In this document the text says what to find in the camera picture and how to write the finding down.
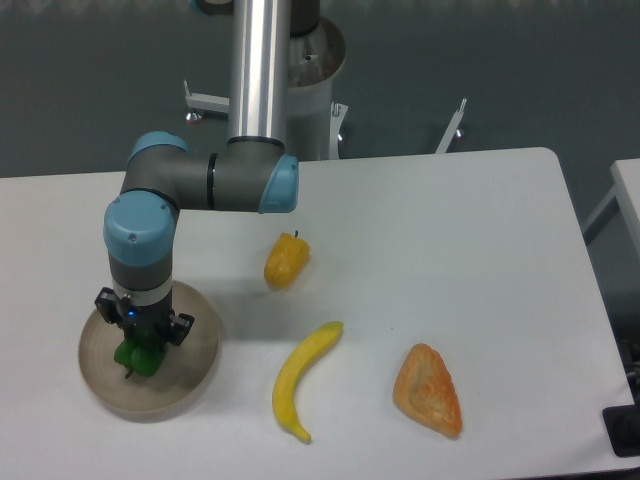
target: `robotic arm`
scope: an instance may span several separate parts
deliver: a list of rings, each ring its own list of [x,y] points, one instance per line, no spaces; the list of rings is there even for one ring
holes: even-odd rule
[[[319,2],[307,5],[304,15],[295,10],[296,29],[302,23],[313,29],[319,21]],[[124,331],[114,358],[130,371],[155,374],[166,343],[180,345],[195,321],[172,308],[180,210],[276,213],[296,207],[298,160],[284,148],[291,8],[291,0],[235,2],[226,151],[193,156],[166,132],[148,133],[134,146],[120,195],[104,218],[113,288],[103,288],[95,300],[105,321]]]

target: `beige plate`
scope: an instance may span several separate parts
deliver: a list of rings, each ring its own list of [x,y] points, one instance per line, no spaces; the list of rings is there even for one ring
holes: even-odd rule
[[[113,360],[122,342],[122,330],[109,325],[94,310],[80,336],[78,360],[84,380],[93,393],[114,412],[131,420],[148,420],[173,412],[211,370],[218,351],[220,321],[209,302],[194,288],[173,283],[173,308],[195,318],[182,345],[168,345],[158,372],[150,378],[133,373]]]

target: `yellow pepper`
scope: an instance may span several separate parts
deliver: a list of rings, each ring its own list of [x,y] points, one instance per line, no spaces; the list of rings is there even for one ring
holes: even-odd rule
[[[296,236],[283,233],[273,246],[264,265],[264,279],[274,288],[285,288],[293,283],[309,259],[309,244]]]

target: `toy banana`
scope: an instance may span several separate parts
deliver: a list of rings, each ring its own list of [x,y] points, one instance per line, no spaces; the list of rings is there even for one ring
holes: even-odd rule
[[[273,386],[273,413],[278,423],[300,441],[309,443],[311,434],[300,424],[294,402],[300,377],[333,347],[342,334],[342,322],[329,322],[305,338],[284,362]]]

